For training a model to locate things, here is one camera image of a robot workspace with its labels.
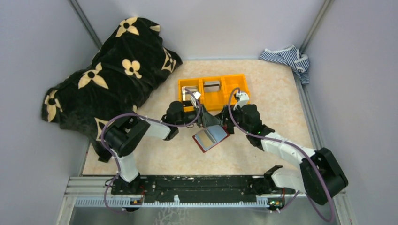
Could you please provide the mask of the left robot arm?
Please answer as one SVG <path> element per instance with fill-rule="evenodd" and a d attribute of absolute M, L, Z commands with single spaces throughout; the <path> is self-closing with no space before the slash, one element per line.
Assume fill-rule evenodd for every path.
<path fill-rule="evenodd" d="M 179 128 L 196 124 L 206 128 L 221 125 L 222 120 L 210 114 L 203 104 L 199 103 L 199 92 L 189 92 L 192 111 L 185 111 L 180 101 L 169 104 L 161 120 L 155 120 L 135 112 L 118 115 L 111 119 L 102 129 L 100 140 L 103 146 L 115 157 L 117 175 L 123 179 L 122 188 L 129 194 L 140 190 L 141 182 L 133 151 L 143 137 L 155 137 L 164 141 L 173 139 Z"/>

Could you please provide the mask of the red leather card holder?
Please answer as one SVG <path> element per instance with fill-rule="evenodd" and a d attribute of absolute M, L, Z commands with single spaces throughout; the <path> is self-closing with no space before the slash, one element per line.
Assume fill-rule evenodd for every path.
<path fill-rule="evenodd" d="M 224 127 L 214 125 L 200 130 L 192 138 L 200 150 L 206 153 L 228 137 L 229 133 Z"/>

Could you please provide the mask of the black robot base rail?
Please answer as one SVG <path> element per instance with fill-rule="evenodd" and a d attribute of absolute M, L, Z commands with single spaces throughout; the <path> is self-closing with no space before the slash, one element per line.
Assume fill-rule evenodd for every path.
<path fill-rule="evenodd" d="M 113 195 L 138 195 L 145 203 L 253 203 L 257 196 L 295 192 L 276 187 L 263 175 L 141 175 L 131 183 L 117 178 L 105 185 Z"/>

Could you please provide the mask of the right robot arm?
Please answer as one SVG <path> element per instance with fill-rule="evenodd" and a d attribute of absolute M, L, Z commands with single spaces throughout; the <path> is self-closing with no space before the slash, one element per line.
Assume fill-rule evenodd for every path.
<path fill-rule="evenodd" d="M 304 192 L 319 205 L 325 205 L 348 186 L 349 181 L 331 150 L 302 147 L 282 137 L 262 123 L 257 106 L 249 104 L 249 99 L 240 88 L 233 89 L 228 104 L 222 110 L 228 121 L 227 127 L 238 128 L 252 146 L 295 167 L 292 170 L 276 165 L 268 170 L 264 174 L 264 187 L 268 192 L 277 193 L 281 188 L 290 188 Z"/>

